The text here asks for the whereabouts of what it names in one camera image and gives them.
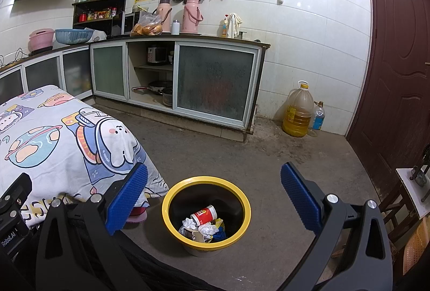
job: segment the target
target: frying pan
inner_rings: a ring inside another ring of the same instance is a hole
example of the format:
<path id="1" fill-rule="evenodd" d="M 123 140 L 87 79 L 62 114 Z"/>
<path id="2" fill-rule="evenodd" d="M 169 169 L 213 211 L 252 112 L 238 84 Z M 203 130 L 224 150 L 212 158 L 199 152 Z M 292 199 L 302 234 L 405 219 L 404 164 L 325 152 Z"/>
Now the frying pan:
<path id="1" fill-rule="evenodd" d="M 151 82 L 148 87 L 133 87 L 132 90 L 135 91 L 141 91 L 141 90 L 150 90 L 154 92 L 155 94 L 162 95 L 162 91 L 165 88 L 172 88 L 173 87 L 173 81 L 168 80 L 158 80 Z"/>

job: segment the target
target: bag of bread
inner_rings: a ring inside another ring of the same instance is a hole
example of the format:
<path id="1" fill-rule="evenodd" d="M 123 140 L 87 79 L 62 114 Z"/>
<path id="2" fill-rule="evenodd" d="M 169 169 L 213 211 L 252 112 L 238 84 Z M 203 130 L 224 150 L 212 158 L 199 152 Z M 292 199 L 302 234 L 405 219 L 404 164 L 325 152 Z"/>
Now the bag of bread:
<path id="1" fill-rule="evenodd" d="M 160 15 L 140 12 L 139 22 L 132 29 L 130 36 L 159 35 L 163 31 Z"/>

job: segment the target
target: blue basket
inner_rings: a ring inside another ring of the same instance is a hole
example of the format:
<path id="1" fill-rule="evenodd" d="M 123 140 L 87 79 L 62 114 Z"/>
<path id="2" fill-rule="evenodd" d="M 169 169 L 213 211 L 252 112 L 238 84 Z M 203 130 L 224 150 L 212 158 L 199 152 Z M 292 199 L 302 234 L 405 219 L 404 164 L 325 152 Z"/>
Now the blue basket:
<path id="1" fill-rule="evenodd" d="M 55 39 L 64 45 L 76 45 L 88 42 L 93 32 L 94 30 L 85 29 L 57 29 L 55 30 Z"/>

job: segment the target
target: cartoon tablecloth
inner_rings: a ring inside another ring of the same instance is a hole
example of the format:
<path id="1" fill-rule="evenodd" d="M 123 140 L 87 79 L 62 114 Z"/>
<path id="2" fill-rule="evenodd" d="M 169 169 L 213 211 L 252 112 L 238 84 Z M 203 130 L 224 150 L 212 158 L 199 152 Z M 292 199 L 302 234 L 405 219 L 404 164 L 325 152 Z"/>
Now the cartoon tablecloth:
<path id="1" fill-rule="evenodd" d="M 28 226 L 45 219 L 50 202 L 85 201 L 123 179 L 136 162 L 148 183 L 136 207 L 168 187 L 136 137 L 119 120 L 48 85 L 0 106 L 0 194 L 22 173 L 33 190 L 21 209 Z"/>

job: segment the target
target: microwave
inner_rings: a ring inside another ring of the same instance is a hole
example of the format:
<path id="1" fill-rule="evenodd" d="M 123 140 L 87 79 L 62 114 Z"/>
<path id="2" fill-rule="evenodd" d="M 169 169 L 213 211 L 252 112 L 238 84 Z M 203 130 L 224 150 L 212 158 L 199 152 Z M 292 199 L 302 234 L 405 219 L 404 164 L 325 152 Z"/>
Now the microwave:
<path id="1" fill-rule="evenodd" d="M 140 12 L 120 13 L 121 16 L 121 27 L 119 25 L 114 25 L 112 27 L 112 36 L 129 35 L 134 28 L 134 26 L 139 22 Z"/>

